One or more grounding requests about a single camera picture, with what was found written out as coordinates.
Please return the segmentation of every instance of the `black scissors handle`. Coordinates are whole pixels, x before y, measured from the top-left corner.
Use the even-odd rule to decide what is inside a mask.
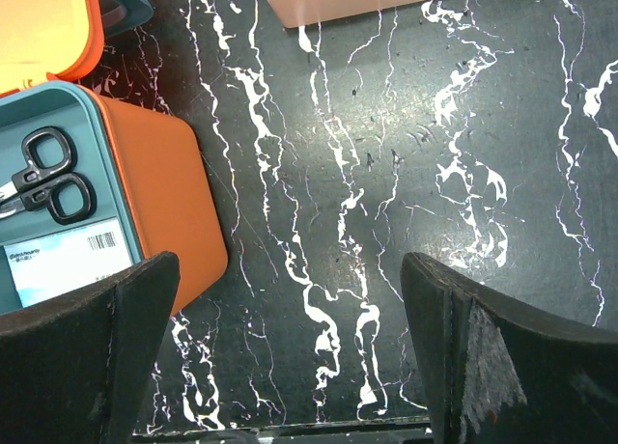
[[[37,145],[48,138],[53,138],[60,145],[62,160],[58,164],[45,167],[37,153]],[[26,168],[11,177],[18,193],[36,188],[48,180],[68,172],[72,169],[76,160],[71,139],[56,127],[43,127],[28,134],[21,141],[21,152],[26,161]]]
[[[76,186],[81,194],[82,207],[73,214],[65,214],[60,204],[60,192],[69,186]],[[51,217],[60,225],[69,225],[87,219],[95,208],[95,193],[85,178],[70,173],[48,180],[43,185],[27,190],[20,196],[26,210],[47,207]]]

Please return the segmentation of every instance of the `orange lid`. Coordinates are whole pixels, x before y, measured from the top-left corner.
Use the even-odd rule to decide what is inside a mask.
[[[98,0],[0,0],[0,96],[76,80],[103,52]]]

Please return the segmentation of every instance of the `scissor blade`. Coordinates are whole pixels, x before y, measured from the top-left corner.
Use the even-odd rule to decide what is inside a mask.
[[[12,181],[5,183],[0,187],[0,203],[7,201],[9,198],[17,194],[17,189]]]
[[[26,210],[26,208],[19,198],[2,203],[0,205],[0,220],[11,217],[12,215],[18,214],[24,210]]]

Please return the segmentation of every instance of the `scissors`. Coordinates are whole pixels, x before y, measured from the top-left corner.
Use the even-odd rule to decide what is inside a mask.
[[[37,145],[44,139],[54,139],[62,150],[62,160],[53,166],[43,166]],[[28,134],[21,142],[26,168],[11,176],[11,181],[0,187],[0,220],[25,211],[47,207],[49,214],[60,225],[69,225],[90,216],[95,206],[95,193],[87,180],[71,172],[76,162],[72,140],[56,127],[43,127]],[[59,195],[69,186],[76,186],[81,194],[82,207],[65,214]]]

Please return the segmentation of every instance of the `marble pattern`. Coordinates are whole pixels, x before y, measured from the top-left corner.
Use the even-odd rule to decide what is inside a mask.
[[[407,251],[613,327],[611,0],[294,31],[266,0],[151,2],[81,83],[192,124],[230,266],[172,318],[136,433],[426,416]]]

